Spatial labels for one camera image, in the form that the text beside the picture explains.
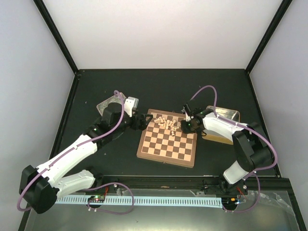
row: gray wall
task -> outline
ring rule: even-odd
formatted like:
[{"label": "gray wall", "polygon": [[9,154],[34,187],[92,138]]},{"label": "gray wall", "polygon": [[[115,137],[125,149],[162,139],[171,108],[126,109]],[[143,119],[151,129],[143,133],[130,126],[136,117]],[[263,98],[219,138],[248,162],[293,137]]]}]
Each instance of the gray wall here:
[{"label": "gray wall", "polygon": [[282,175],[308,225],[308,1],[295,0],[251,74]]},{"label": "gray wall", "polygon": [[48,159],[73,81],[32,0],[1,3],[0,75],[0,229],[13,231],[21,171]]}]

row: chessboard square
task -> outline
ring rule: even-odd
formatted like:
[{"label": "chessboard square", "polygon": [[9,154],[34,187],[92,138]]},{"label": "chessboard square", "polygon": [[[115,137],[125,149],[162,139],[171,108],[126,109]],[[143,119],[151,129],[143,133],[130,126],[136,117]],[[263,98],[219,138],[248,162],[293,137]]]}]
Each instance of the chessboard square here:
[{"label": "chessboard square", "polygon": [[143,148],[142,148],[142,152],[143,152],[143,153],[148,153],[148,151],[149,151],[149,148],[148,148],[148,147],[143,147]]},{"label": "chessboard square", "polygon": [[142,144],[143,147],[150,147],[150,142],[144,141]]},{"label": "chessboard square", "polygon": [[155,149],[161,149],[162,148],[162,145],[160,144],[160,143],[157,143],[156,145],[155,145]]},{"label": "chessboard square", "polygon": [[167,150],[168,145],[162,144],[161,150]]},{"label": "chessboard square", "polygon": [[173,151],[176,152],[176,153],[179,152],[179,149],[180,149],[179,147],[173,147]]},{"label": "chessboard square", "polygon": [[178,158],[179,153],[177,152],[172,152],[172,158],[177,159]]},{"label": "chessboard square", "polygon": [[180,142],[178,142],[178,141],[174,141],[173,146],[174,146],[174,147],[179,147],[179,146],[180,146]]},{"label": "chessboard square", "polygon": [[152,137],[152,132],[151,132],[151,131],[146,131],[146,132],[145,132],[145,136]]},{"label": "chessboard square", "polygon": [[185,161],[190,161],[192,159],[192,156],[191,155],[185,155],[184,156],[184,160]]},{"label": "chessboard square", "polygon": [[165,140],[165,139],[163,139],[162,144],[164,144],[164,145],[168,145],[168,143],[169,143],[169,140]]},{"label": "chessboard square", "polygon": [[151,142],[151,143],[150,143],[150,148],[155,148],[155,145],[156,145],[155,143],[152,143],[152,142]]},{"label": "chessboard square", "polygon": [[180,142],[180,148],[186,148],[186,143]]},{"label": "chessboard square", "polygon": [[151,142],[152,142],[152,143],[156,143],[156,141],[157,141],[157,138],[151,137]]},{"label": "chessboard square", "polygon": [[179,148],[179,153],[185,154],[185,148]]},{"label": "chessboard square", "polygon": [[160,149],[156,149],[156,148],[155,148],[155,149],[154,149],[154,154],[155,154],[155,155],[159,155],[159,154],[160,154]]},{"label": "chessboard square", "polygon": [[151,137],[146,136],[146,137],[144,138],[144,141],[150,142],[150,141],[151,141]]},{"label": "chessboard square", "polygon": [[187,148],[187,149],[192,149],[192,148],[193,148],[193,145],[192,145],[191,143],[187,143],[186,146],[185,146],[185,148]]},{"label": "chessboard square", "polygon": [[194,136],[194,134],[193,134],[193,133],[191,133],[191,134],[187,134],[187,138],[189,138],[189,139],[193,139],[193,136]]},{"label": "chessboard square", "polygon": [[191,149],[186,149],[186,148],[185,148],[185,154],[191,155],[191,154],[192,154],[192,150],[191,150]]},{"label": "chessboard square", "polygon": [[167,151],[166,150],[160,150],[160,156],[166,156]]},{"label": "chessboard square", "polygon": [[149,148],[148,153],[149,154],[154,154],[154,150],[155,150],[155,148]]},{"label": "chessboard square", "polygon": [[166,151],[166,156],[167,156],[167,157],[172,157],[172,152]]},{"label": "chessboard square", "polygon": [[167,146],[167,151],[170,151],[170,152],[172,152],[173,151],[173,146]]},{"label": "chessboard square", "polygon": [[163,143],[163,139],[157,138],[156,143],[162,144]]},{"label": "chessboard square", "polygon": [[183,160],[185,157],[185,154],[179,153],[178,155],[178,159]]},{"label": "chessboard square", "polygon": [[169,146],[173,146],[174,145],[174,141],[168,141],[168,145]]},{"label": "chessboard square", "polygon": [[187,142],[187,143],[193,143],[193,140],[187,138],[186,142]]}]

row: dark brown square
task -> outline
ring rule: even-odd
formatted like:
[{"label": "dark brown square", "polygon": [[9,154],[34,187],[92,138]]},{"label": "dark brown square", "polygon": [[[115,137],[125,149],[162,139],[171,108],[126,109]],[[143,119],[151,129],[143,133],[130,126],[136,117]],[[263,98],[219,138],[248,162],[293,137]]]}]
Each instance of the dark brown square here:
[{"label": "dark brown square", "polygon": [[167,157],[172,157],[172,152],[167,151],[167,152],[166,152],[166,156],[167,156]]},{"label": "dark brown square", "polygon": [[160,150],[155,148],[155,149],[154,149],[154,154],[155,154],[155,155],[159,155],[159,154],[160,154]]},{"label": "dark brown square", "polygon": [[144,141],[150,142],[150,141],[151,141],[151,137],[146,136],[146,137],[144,138]]},{"label": "dark brown square", "polygon": [[162,144],[163,143],[163,139],[157,138],[156,143]]},{"label": "dark brown square", "polygon": [[190,155],[192,153],[192,151],[190,149],[185,149],[185,154]]},{"label": "dark brown square", "polygon": [[185,148],[186,147],[186,143],[180,143],[180,148]]},{"label": "dark brown square", "polygon": [[168,141],[168,145],[169,146],[173,146],[174,145],[174,141]]},{"label": "dark brown square", "polygon": [[148,147],[143,147],[143,148],[142,148],[142,152],[143,152],[143,153],[148,153],[148,151],[149,151],[149,148],[148,148]]},{"label": "dark brown square", "polygon": [[178,152],[179,152],[179,150],[180,150],[180,148],[179,148],[179,147],[173,147],[173,151],[174,151],[174,152],[178,153]]},{"label": "dark brown square", "polygon": [[150,143],[150,148],[155,148],[156,143]]},{"label": "dark brown square", "polygon": [[183,160],[184,159],[185,154],[179,153],[178,155],[178,159]]},{"label": "dark brown square", "polygon": [[167,150],[167,145],[162,144],[161,150]]}]

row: gray floor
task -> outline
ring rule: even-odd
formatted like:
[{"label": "gray floor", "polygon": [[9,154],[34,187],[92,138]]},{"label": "gray floor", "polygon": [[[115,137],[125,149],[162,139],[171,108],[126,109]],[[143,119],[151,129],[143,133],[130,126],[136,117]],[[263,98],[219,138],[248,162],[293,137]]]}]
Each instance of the gray floor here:
[{"label": "gray floor", "polygon": [[[264,197],[250,212],[225,213],[201,207],[136,206],[123,216],[89,212],[83,205],[54,205],[44,214],[31,212],[26,231],[296,231],[298,226],[286,192],[263,192]],[[238,209],[250,206],[241,204]],[[125,207],[110,207],[124,211]]]}]

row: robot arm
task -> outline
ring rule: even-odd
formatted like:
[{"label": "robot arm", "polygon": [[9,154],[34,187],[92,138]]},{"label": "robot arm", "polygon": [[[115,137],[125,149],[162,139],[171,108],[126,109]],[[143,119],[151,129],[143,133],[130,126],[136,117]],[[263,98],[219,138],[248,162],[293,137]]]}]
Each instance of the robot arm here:
[{"label": "robot arm", "polygon": [[37,213],[47,211],[60,197],[90,188],[96,179],[88,170],[83,170],[67,177],[63,176],[83,159],[121,136],[126,128],[144,130],[153,118],[152,115],[138,114],[138,99],[129,97],[125,99],[124,115],[119,126],[109,135],[96,139],[113,129],[121,116],[121,104],[112,102],[111,98],[105,102],[107,103],[103,109],[102,117],[98,118],[73,144],[37,168],[28,166],[23,170],[19,189],[20,194],[35,176],[47,169],[24,195],[24,199]]},{"label": "robot arm", "polygon": [[224,171],[221,177],[220,188],[226,191],[231,188],[249,172],[263,165],[272,159],[273,155],[269,147],[256,135],[251,134],[243,127],[249,127],[263,137],[264,131],[257,123],[228,123],[227,118],[215,115],[211,109],[203,110],[194,106],[194,100],[184,105],[186,120],[181,121],[181,128],[184,133],[214,131],[230,141],[236,151],[236,161]]}]

